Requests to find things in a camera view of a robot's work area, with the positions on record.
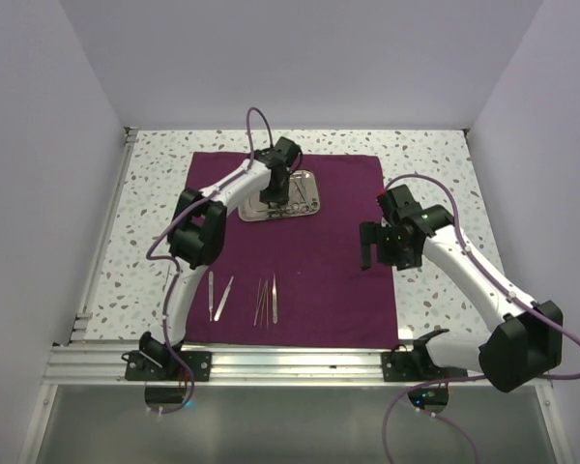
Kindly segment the steel scissors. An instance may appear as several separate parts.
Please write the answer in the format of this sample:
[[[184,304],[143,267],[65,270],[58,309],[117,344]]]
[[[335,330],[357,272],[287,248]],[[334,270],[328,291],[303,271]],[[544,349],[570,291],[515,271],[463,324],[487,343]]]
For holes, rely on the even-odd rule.
[[[291,177],[290,195],[301,197],[301,209],[297,215],[315,214],[320,208],[320,199],[315,178],[309,172],[301,172]]]

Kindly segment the purple cloth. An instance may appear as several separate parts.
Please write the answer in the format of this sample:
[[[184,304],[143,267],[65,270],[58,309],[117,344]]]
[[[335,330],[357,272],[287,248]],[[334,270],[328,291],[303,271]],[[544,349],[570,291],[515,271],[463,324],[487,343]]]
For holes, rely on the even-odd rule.
[[[380,219],[383,187],[373,156],[307,155],[321,209],[307,217],[244,222],[227,220],[224,247],[212,265],[215,307],[234,282],[218,322],[209,322],[208,282],[191,305],[186,339],[201,343],[326,348],[392,348],[398,342],[392,269],[361,269],[359,226]],[[276,275],[278,322],[272,321]],[[259,279],[269,281],[270,325],[253,327]]]

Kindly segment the broad steel forceps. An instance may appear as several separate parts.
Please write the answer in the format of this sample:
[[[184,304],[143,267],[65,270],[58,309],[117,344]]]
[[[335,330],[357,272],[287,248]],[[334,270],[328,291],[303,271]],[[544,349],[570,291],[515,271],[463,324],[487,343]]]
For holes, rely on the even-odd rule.
[[[272,283],[272,321],[273,324],[278,322],[278,297],[277,297],[277,286],[276,286],[276,274],[273,274]]]

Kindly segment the thin steel tweezers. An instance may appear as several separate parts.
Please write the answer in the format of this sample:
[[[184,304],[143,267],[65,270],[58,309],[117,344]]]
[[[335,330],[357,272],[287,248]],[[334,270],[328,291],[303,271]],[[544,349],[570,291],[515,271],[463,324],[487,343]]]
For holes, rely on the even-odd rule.
[[[269,281],[266,279],[263,287],[263,298],[261,308],[261,326],[268,329],[270,325],[269,318],[270,295],[269,295]]]
[[[262,302],[262,298],[263,298],[262,292],[263,292],[263,283],[262,283],[262,279],[260,278],[258,281],[257,292],[256,292],[256,306],[255,306],[255,310],[254,310],[253,327],[256,327],[256,325],[257,325],[259,312],[260,312],[260,308],[261,308],[261,304],[262,304],[261,302]]]

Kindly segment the steel scalpel handle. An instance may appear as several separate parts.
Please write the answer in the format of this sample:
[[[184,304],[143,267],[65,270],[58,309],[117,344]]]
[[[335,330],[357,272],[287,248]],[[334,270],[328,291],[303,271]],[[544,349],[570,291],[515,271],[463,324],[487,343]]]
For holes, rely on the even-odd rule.
[[[215,307],[215,277],[212,271],[208,272],[208,315],[209,322],[213,322]]]

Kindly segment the angled steel forceps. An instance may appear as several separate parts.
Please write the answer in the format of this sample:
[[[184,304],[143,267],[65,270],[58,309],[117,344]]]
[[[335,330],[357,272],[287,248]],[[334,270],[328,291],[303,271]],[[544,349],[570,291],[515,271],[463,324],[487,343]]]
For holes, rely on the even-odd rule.
[[[227,301],[229,299],[229,295],[232,289],[232,285],[234,282],[234,276],[232,275],[222,293],[221,299],[219,301],[219,304],[217,306],[217,310],[215,311],[214,317],[213,317],[213,321],[214,322],[218,322],[220,320],[220,317],[226,307]]]

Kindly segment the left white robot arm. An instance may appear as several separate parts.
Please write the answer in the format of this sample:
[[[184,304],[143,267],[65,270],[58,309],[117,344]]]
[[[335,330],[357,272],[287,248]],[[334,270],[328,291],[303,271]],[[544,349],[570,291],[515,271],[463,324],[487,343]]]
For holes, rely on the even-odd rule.
[[[170,273],[159,327],[144,333],[138,348],[123,355],[128,381],[196,379],[180,349],[201,278],[221,255],[228,216],[256,192],[265,203],[286,203],[293,165],[302,156],[297,143],[281,137],[273,146],[251,151],[215,183],[181,192],[172,221],[146,253],[150,261],[167,261]]]

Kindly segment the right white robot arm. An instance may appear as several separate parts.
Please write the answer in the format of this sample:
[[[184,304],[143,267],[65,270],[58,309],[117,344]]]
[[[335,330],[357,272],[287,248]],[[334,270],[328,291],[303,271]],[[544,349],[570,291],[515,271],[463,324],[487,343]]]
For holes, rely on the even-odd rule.
[[[424,208],[407,186],[382,191],[381,222],[360,225],[361,266],[374,262],[398,271],[435,264],[478,311],[489,334],[433,330],[411,350],[382,355],[383,376],[393,380],[444,380],[479,372],[500,392],[510,392],[562,361],[560,308],[521,291],[484,258],[442,205]]]

